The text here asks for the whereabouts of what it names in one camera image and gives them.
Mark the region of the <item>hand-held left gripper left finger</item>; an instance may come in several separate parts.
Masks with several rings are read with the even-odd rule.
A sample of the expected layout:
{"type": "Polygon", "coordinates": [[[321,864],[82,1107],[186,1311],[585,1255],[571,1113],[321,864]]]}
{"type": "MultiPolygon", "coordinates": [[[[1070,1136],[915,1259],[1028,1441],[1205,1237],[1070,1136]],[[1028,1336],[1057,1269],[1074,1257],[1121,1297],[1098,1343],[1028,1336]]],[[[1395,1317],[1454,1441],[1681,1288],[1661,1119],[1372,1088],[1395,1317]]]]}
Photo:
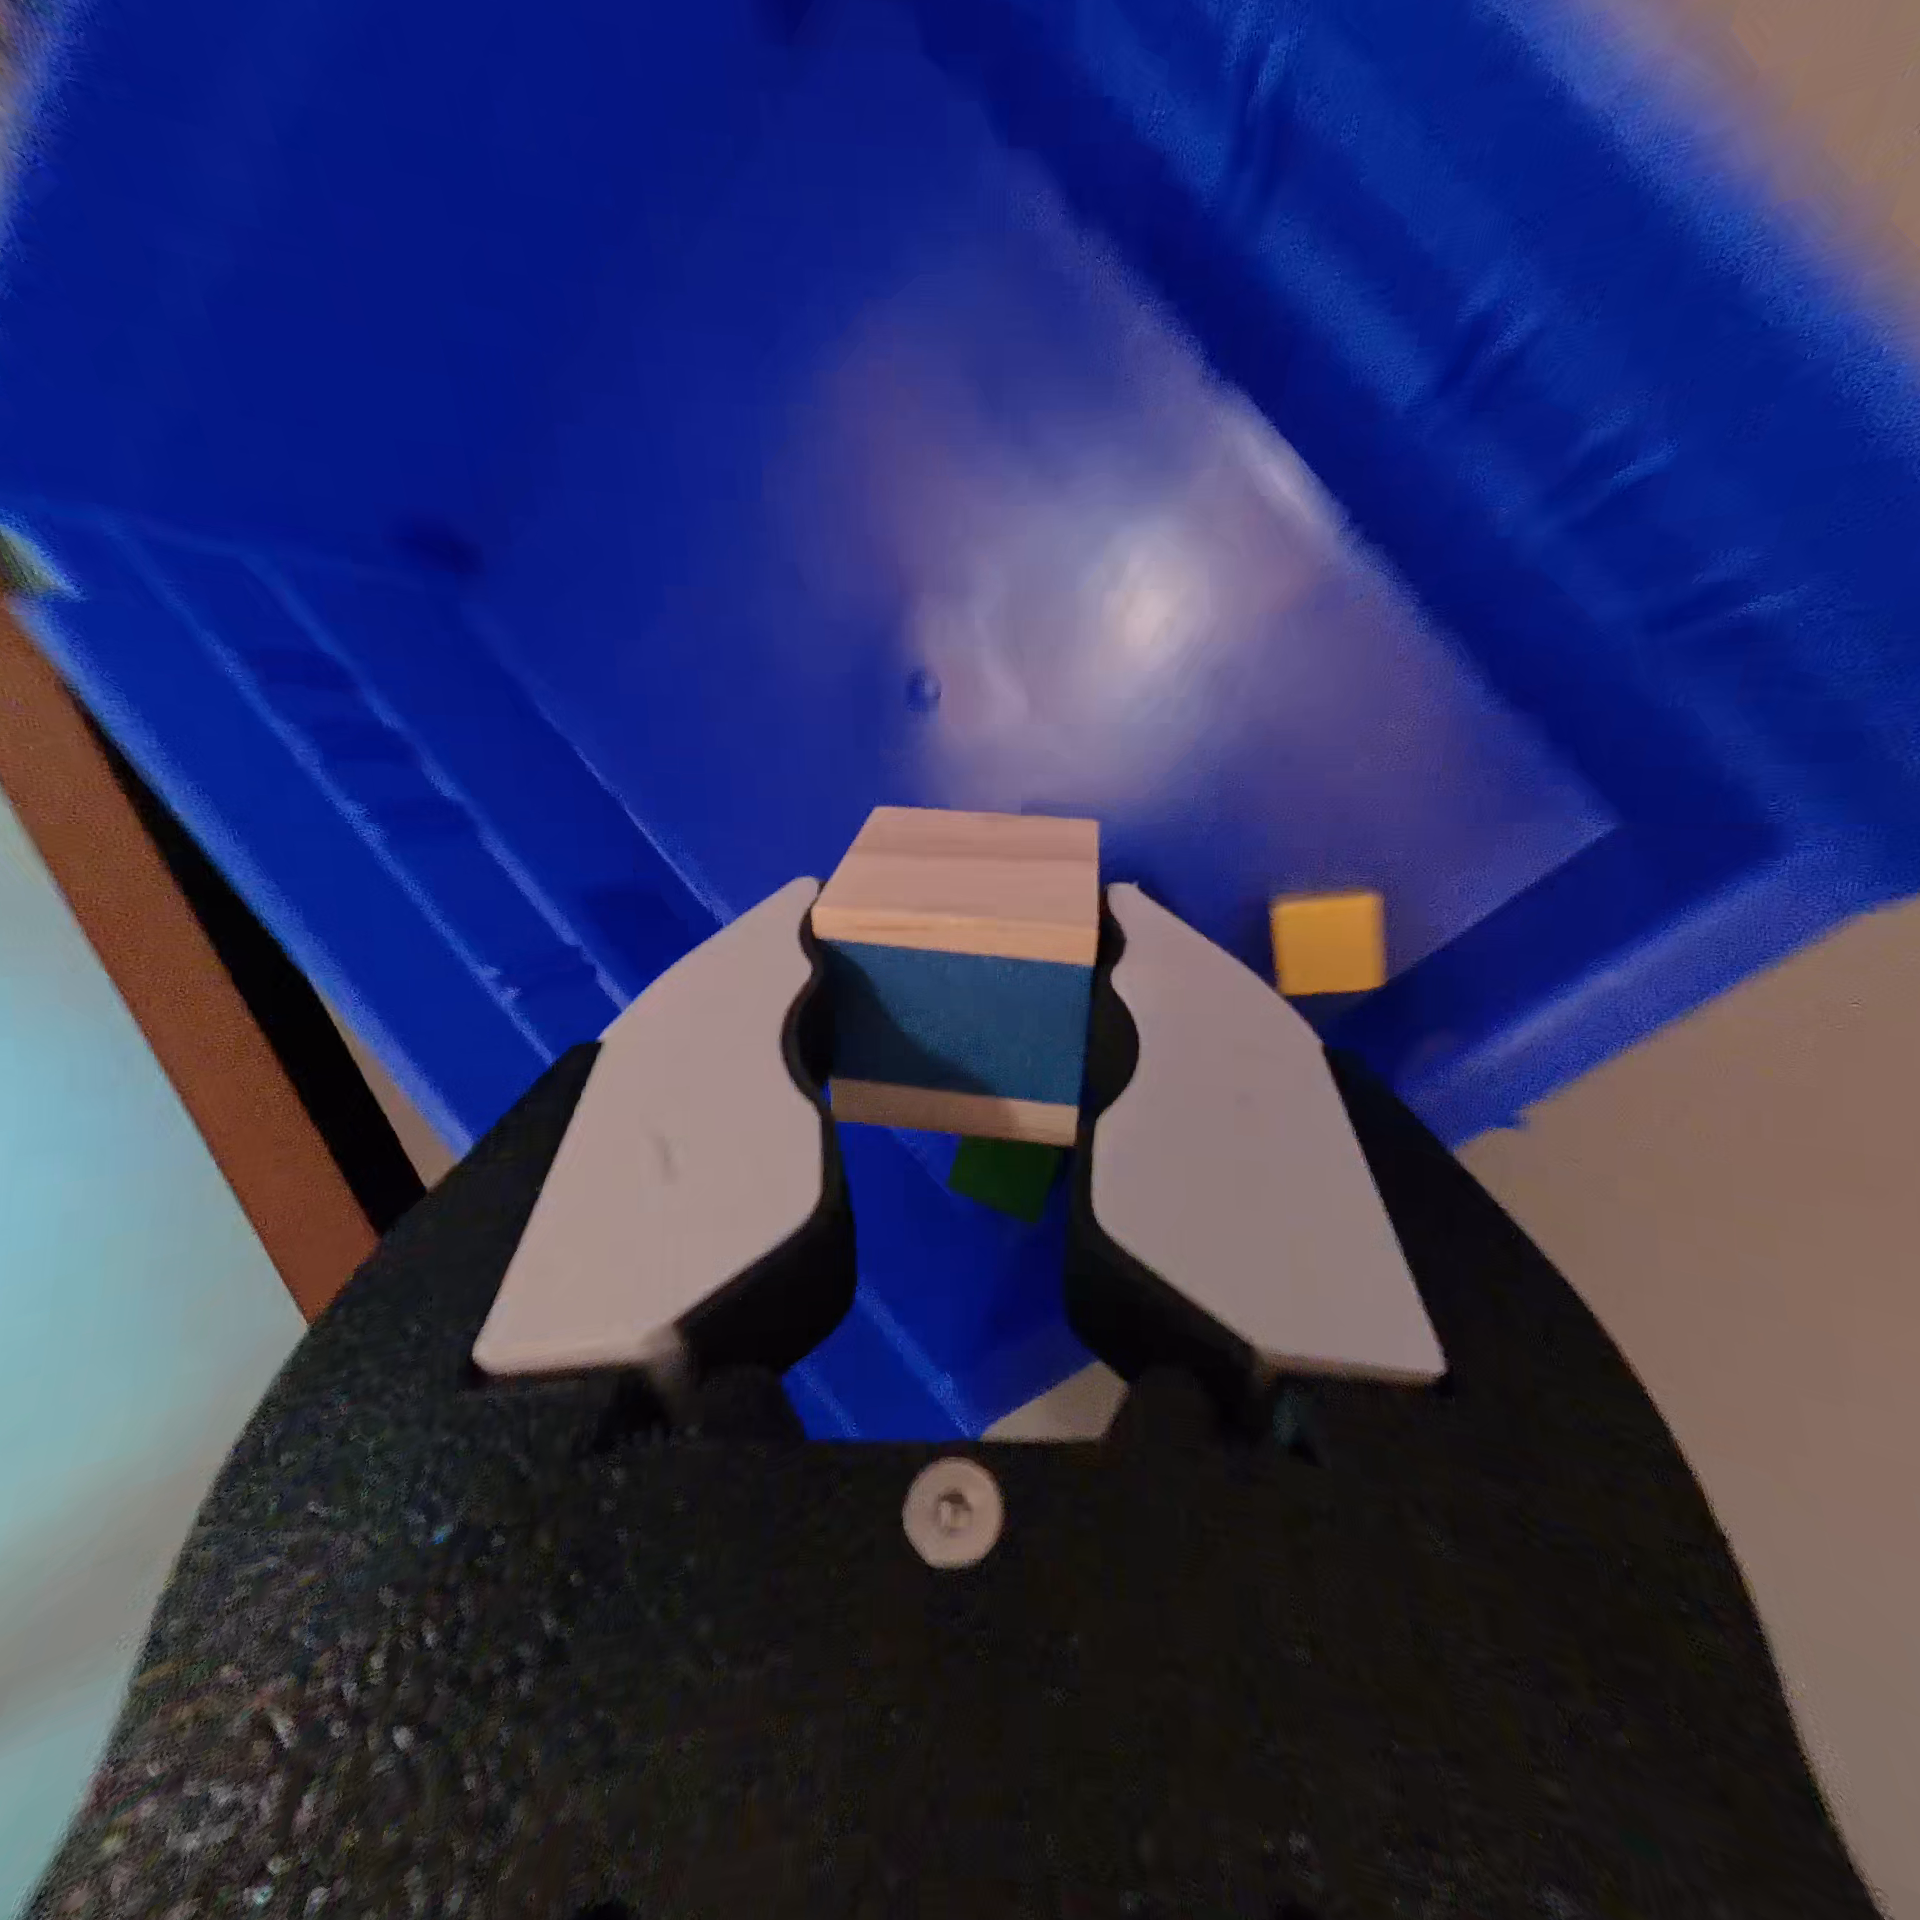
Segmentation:
{"type": "Polygon", "coordinates": [[[471,1345],[493,1386],[788,1377],[858,1297],[830,1025],[796,878],[662,973],[601,1035],[471,1345]]]}

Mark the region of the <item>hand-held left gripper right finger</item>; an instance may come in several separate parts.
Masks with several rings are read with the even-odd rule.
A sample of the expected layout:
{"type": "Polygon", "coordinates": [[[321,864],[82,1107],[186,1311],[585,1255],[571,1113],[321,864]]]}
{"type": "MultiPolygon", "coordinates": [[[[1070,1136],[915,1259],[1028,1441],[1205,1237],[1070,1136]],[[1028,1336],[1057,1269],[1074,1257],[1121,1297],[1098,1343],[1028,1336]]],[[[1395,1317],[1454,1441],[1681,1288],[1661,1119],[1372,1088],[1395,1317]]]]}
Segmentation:
{"type": "Polygon", "coordinates": [[[1178,1370],[1223,1421],[1449,1367],[1324,1043],[1130,881],[1101,899],[1063,1307],[1121,1378],[1178,1370]]]}

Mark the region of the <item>yellow wooden cube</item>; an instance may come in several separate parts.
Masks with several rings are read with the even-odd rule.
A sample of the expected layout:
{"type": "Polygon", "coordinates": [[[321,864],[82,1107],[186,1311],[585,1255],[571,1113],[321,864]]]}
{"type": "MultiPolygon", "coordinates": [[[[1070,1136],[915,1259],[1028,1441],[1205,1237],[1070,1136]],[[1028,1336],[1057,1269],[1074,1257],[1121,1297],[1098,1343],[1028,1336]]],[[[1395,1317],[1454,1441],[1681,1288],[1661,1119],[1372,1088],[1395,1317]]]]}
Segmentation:
{"type": "Polygon", "coordinates": [[[1378,891],[1276,896],[1267,917],[1279,994],[1334,999],[1386,985],[1386,904],[1378,891]]]}

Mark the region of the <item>green wooden cube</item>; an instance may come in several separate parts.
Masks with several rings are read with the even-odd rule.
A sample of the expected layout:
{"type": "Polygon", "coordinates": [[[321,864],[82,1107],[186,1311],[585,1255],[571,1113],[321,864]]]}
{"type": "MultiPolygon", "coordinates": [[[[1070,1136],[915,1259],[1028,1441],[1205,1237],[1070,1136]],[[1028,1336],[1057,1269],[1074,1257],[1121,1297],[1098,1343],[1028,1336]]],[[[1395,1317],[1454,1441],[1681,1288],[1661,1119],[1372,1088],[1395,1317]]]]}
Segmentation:
{"type": "Polygon", "coordinates": [[[948,1169],[948,1192],[995,1214],[1039,1223],[1063,1170],[1058,1146],[965,1136],[948,1169]]]}

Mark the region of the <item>blue wooden cube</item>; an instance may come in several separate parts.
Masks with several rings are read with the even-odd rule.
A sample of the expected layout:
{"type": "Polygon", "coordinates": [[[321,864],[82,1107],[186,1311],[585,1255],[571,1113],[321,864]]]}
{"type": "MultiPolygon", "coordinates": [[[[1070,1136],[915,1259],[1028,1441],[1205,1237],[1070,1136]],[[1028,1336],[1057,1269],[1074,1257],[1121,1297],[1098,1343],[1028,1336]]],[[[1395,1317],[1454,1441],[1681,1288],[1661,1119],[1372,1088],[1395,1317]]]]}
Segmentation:
{"type": "Polygon", "coordinates": [[[876,808],[809,912],[831,1113],[1070,1147],[1099,947],[1099,827],[876,808]]]}

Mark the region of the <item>blue plastic bin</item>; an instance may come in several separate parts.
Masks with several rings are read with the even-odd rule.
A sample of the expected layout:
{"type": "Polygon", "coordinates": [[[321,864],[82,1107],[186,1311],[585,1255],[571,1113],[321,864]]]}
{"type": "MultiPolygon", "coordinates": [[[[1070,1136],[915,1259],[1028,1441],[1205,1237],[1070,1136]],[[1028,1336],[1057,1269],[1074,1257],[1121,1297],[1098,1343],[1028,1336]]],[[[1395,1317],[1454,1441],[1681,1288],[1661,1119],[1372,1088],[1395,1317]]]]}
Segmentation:
{"type": "Polygon", "coordinates": [[[1916,895],[1916,338],[1583,6],[29,6],[4,534],[452,1142],[883,802],[1449,1146],[1916,895]]]}

